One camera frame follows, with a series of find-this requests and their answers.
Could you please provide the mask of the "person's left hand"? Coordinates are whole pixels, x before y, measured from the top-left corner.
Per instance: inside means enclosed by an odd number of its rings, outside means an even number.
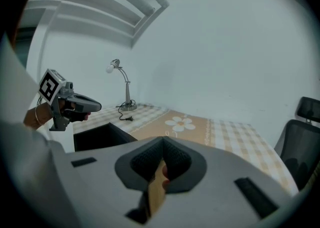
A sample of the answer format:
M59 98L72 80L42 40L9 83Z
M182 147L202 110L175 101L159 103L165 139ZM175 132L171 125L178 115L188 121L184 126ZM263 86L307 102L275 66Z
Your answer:
M58 98L59 112L63 114L65 110L74 110L76 105L70 101L66 101L63 98Z

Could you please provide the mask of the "beige checked flower tablecloth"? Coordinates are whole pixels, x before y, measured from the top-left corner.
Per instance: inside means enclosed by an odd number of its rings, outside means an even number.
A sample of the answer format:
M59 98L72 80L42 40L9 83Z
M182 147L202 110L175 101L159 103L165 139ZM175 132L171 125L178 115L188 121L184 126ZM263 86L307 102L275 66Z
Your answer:
M74 134L112 123L137 140L169 136L231 152L277 181L291 196L298 187L275 152L249 124L206 119L165 107L138 104L122 119L116 107L92 113L87 121L73 123Z

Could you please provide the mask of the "silver desk lamp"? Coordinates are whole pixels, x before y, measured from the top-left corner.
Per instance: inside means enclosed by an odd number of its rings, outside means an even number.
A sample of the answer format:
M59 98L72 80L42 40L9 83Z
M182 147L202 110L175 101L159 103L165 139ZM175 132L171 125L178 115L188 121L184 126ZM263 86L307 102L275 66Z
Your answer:
M124 78L124 82L125 82L125 102L119 107L119 109L121 111L125 111L125 112L135 110L137 108L137 105L136 105L135 101L131 99L131 96L130 96L129 85L131 82L129 81L126 72L121 67L119 59L112 60L110 62L110 65L107 66L107 68L106 68L106 72L108 74L112 73L113 70L118 70L122 74L122 76Z

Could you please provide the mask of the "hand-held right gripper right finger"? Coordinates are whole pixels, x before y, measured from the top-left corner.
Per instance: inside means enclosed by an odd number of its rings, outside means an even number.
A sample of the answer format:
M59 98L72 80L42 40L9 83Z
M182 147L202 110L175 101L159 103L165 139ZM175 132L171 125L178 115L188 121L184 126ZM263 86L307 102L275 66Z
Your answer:
M206 161L206 172L188 192L168 193L160 210L151 218L151 228L246 228L261 218L235 184L249 178L277 206L293 195L277 181L241 157L221 149L181 139L164 137L183 151L191 150Z

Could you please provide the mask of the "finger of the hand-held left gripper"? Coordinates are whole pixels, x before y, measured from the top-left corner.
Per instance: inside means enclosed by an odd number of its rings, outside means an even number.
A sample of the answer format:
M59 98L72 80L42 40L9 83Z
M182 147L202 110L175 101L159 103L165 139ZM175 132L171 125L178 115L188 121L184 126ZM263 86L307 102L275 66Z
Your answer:
M76 112L98 112L102 108L101 103L81 94L74 93L73 100Z

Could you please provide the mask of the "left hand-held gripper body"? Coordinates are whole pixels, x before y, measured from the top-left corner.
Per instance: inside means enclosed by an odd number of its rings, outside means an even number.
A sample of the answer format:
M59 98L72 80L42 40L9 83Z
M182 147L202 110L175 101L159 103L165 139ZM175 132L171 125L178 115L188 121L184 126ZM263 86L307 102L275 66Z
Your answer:
M65 131L69 123L84 121L89 112L76 112L74 110L65 110L60 113L58 98L74 102L73 83L68 82L56 70L47 69L41 81L39 82L40 96L50 105L53 118L53 125L50 131Z

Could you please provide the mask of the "black mesh office chair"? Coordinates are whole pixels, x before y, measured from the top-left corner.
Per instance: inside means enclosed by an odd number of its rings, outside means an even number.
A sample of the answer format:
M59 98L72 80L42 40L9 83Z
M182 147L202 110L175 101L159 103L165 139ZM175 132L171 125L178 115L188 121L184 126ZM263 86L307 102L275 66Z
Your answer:
M296 116L302 120L287 122L275 151L302 190L320 163L320 127L312 124L320 124L320 100L302 97Z

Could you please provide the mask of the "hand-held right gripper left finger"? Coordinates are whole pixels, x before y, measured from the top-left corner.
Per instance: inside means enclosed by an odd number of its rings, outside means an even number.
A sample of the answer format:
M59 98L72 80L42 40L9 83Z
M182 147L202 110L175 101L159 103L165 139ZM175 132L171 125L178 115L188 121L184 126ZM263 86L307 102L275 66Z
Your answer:
M74 153L59 149L59 178L84 227L163 228L160 214L141 222L162 143L156 137Z

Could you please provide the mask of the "person's right hand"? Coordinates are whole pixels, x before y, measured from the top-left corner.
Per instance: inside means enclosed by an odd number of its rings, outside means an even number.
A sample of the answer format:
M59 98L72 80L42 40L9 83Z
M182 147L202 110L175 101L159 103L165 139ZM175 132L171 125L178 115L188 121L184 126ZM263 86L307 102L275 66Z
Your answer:
M166 189L167 185L170 183L169 177L168 177L168 168L166 165L162 168L162 174L165 177L165 180L162 182L162 187Z

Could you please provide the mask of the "person's left forearm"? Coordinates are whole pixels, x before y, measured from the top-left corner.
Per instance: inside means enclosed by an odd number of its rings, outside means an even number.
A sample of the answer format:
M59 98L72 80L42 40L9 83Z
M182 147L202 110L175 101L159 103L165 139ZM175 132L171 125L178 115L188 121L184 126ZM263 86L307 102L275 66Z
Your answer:
M43 103L27 111L23 124L37 130L52 118L50 105L48 103Z

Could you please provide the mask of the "black rectangular box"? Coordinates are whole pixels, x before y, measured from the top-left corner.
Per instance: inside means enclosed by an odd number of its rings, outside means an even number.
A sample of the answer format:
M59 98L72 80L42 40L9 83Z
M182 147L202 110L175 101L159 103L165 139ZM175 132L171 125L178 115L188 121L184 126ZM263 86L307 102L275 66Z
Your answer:
M112 123L73 135L75 151L86 151L118 146L137 141Z

